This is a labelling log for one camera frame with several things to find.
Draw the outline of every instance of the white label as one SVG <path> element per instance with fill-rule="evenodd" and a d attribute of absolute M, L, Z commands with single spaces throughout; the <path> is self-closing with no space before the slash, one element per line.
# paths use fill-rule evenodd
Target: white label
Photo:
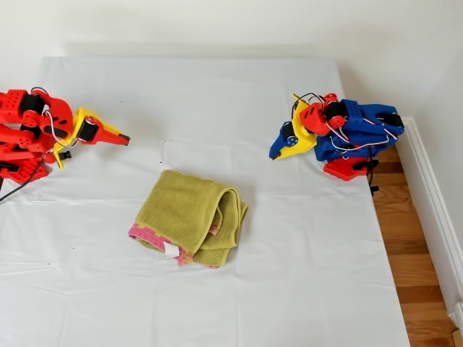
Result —
<path fill-rule="evenodd" d="M 169 242 L 164 242 L 164 254 L 166 258 L 175 258 L 180 255 L 180 248 Z"/>

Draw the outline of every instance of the wire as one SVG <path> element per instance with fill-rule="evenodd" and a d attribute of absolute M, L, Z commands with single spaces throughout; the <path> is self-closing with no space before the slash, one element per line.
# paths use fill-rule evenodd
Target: wire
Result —
<path fill-rule="evenodd" d="M 364 145 L 361 145 L 359 147 L 356 147 L 356 148 L 343 148 L 343 147 L 338 147 L 334 144 L 333 142 L 333 138 L 330 137 L 331 139 L 331 144 L 333 145 L 333 147 L 335 147 L 337 150 L 343 150 L 345 152 L 349 151 L 349 150 L 359 150 L 360 148 L 364 148 L 364 147 L 367 147 L 367 146 L 376 146 L 376 145 L 382 145 L 384 143 L 387 143 L 389 142 L 389 136 L 386 135 L 386 141 L 382 141 L 382 142 L 372 142 L 372 143 L 365 143 Z"/>
<path fill-rule="evenodd" d="M 323 97 L 315 94 L 315 93 L 307 93 L 307 94 L 304 94 L 303 96 L 300 96 L 297 98 L 297 100 L 292 104 L 292 107 L 291 107 L 291 119 L 292 117 L 294 116 L 294 107 L 296 106 L 297 102 L 299 100 L 302 100 L 302 98 L 305 98 L 306 96 L 309 96 L 311 95 L 312 97 L 309 99 L 308 103 L 313 99 L 313 98 L 317 98 L 323 105 Z"/>
<path fill-rule="evenodd" d="M 62 144 L 62 143 L 58 140 L 58 137 L 56 137 L 56 135 L 55 135 L 55 128 L 54 128 L 54 126 L 53 126 L 53 116 L 51 115 L 51 112 L 50 112 L 49 110 L 46 110 L 45 112 L 43 112 L 43 114 L 44 114 L 45 116 L 50 117 L 51 134 L 53 135 L 53 138 L 55 139 L 55 141 L 58 142 L 61 146 L 65 147 L 65 148 L 73 148 L 73 147 L 79 142 L 79 140 L 76 139 L 75 142 L 74 142 L 72 145 L 70 145 L 70 146 L 67 146 L 67 145 Z"/>
<path fill-rule="evenodd" d="M 371 120 L 366 119 L 366 118 L 364 118 L 363 120 L 366 121 L 367 123 L 370 123 L 370 124 L 373 124 L 373 125 L 380 125 L 380 124 L 376 124 L 374 121 L 371 121 Z M 398 139 L 398 137 L 397 137 L 396 135 L 392 134 L 392 133 L 391 133 L 389 130 L 387 130 L 385 127 L 384 127 L 383 129 L 384 129 L 385 132 L 387 132 L 388 134 L 390 134 L 394 140 L 397 140 L 397 139 Z"/>
<path fill-rule="evenodd" d="M 33 92 L 33 91 L 36 90 L 36 89 L 42 90 L 45 94 L 48 95 L 48 92 L 47 92 L 45 89 L 43 89 L 42 87 L 34 87 L 34 88 L 32 88 L 32 89 L 30 90 L 30 92 Z"/>
<path fill-rule="evenodd" d="M 29 178 L 23 183 L 21 184 L 19 187 L 17 187 L 16 189 L 13 189 L 10 193 L 8 194 L 5 194 L 3 197 L 0 197 L 0 204 L 9 196 L 13 195 L 15 192 L 17 192 L 18 190 L 24 188 L 25 186 L 27 186 L 27 184 L 32 180 L 32 178 L 34 177 L 35 173 L 37 172 L 37 170 L 41 167 L 41 164 L 43 163 L 43 161 L 45 160 L 45 157 L 47 154 L 51 153 L 51 151 L 47 151 L 43 157 L 37 162 L 37 166 L 34 168 L 34 170 L 32 171 L 32 173 L 30 174 Z"/>
<path fill-rule="evenodd" d="M 331 125 L 326 122 L 325 123 L 326 126 L 335 134 L 337 135 L 337 137 L 339 137 L 341 140 L 343 140 L 344 142 L 347 142 L 349 143 L 350 142 L 350 138 L 348 138 L 343 132 L 342 132 L 342 127 L 339 127 L 339 131 L 342 133 L 342 136 L 334 129 L 331 127 Z"/>

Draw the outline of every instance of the wooden floor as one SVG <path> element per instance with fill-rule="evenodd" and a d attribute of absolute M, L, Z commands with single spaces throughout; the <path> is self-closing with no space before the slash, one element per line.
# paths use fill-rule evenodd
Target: wooden floor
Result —
<path fill-rule="evenodd" d="M 373 201 L 399 295 L 411 347 L 454 347 L 456 330 L 447 317 L 441 289 L 420 220 L 395 147 L 380 153 Z"/>

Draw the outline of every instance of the yellow-green towel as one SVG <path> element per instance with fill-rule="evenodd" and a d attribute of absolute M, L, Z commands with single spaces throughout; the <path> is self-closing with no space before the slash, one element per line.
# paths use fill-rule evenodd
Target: yellow-green towel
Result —
<path fill-rule="evenodd" d="M 165 170 L 129 235 L 159 251 L 164 241 L 177 245 L 179 264 L 193 260 L 219 267 L 238 244 L 246 209 L 235 188 Z"/>

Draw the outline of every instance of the white sheet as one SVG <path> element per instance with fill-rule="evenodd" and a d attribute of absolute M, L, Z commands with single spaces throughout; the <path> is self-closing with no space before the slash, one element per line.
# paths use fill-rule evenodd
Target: white sheet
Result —
<path fill-rule="evenodd" d="M 46 58 L 38 85 L 132 140 L 76 147 L 0 206 L 0 346 L 409 345 L 365 178 L 268 158 L 290 93 L 342 96 L 332 61 Z M 166 168 L 250 205 L 225 267 L 127 236 Z"/>

